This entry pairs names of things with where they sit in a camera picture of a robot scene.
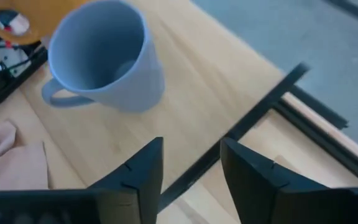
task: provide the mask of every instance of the beige fabric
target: beige fabric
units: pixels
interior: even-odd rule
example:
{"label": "beige fabric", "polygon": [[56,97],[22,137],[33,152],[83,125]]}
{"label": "beige fabric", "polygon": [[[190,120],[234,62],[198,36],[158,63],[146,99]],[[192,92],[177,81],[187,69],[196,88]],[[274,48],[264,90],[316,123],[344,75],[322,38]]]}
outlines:
{"label": "beige fabric", "polygon": [[42,142],[14,147],[16,127],[0,125],[0,190],[48,189],[47,160]]}

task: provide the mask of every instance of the black metal bar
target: black metal bar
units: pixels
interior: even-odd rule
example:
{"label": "black metal bar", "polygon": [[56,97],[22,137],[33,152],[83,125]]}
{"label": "black metal bar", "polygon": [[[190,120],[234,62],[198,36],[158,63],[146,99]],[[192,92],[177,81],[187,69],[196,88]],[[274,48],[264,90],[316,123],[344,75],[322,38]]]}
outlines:
{"label": "black metal bar", "polygon": [[36,54],[31,65],[0,91],[0,104],[48,60],[47,49],[41,48]]}
{"label": "black metal bar", "polygon": [[285,101],[280,100],[273,108],[358,177],[358,157],[347,150],[345,146],[324,132],[320,127],[315,125],[314,122],[304,117]]}
{"label": "black metal bar", "polygon": [[331,108],[322,104],[322,102],[318,101],[316,98],[312,97],[301,88],[294,85],[291,88],[290,93],[296,96],[304,104],[308,105],[313,111],[318,113],[320,116],[322,116],[325,120],[330,122],[336,128],[338,129],[347,128],[347,120],[345,118],[343,118],[337,112],[333,111]]}
{"label": "black metal bar", "polygon": [[[304,64],[296,66],[273,90],[262,98],[247,114],[245,114],[222,138],[229,137],[236,141],[256,122],[272,108],[295,82],[297,82],[307,71]],[[219,139],[205,154],[203,154],[186,172],[184,172],[174,183],[161,195],[158,210],[161,211],[181,194],[186,192],[216,161],[220,158]]]}
{"label": "black metal bar", "polygon": [[358,6],[346,0],[325,0],[358,19]]}

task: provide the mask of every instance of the wooden table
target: wooden table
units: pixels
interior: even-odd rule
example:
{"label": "wooden table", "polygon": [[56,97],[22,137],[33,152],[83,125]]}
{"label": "wooden table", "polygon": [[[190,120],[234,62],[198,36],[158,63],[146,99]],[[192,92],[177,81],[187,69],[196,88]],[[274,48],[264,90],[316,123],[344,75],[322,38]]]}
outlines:
{"label": "wooden table", "polygon": [[[164,190],[283,78],[189,1],[130,2],[145,14],[165,71],[167,89],[156,107],[142,114],[99,104],[51,108],[40,95],[51,78],[47,66],[0,106],[0,122],[11,119],[24,143],[44,141],[53,188],[84,188],[163,136]],[[271,135],[280,138],[270,142]],[[274,112],[241,142],[330,187],[358,185],[358,178]]]}

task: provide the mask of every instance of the gray floor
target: gray floor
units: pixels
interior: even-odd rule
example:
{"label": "gray floor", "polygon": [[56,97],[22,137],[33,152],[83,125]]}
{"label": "gray floor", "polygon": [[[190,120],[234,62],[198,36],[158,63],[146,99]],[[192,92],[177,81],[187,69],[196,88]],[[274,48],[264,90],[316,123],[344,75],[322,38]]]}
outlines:
{"label": "gray floor", "polygon": [[322,0],[194,2],[282,70],[306,62],[299,86],[348,119],[358,142],[357,19]]}

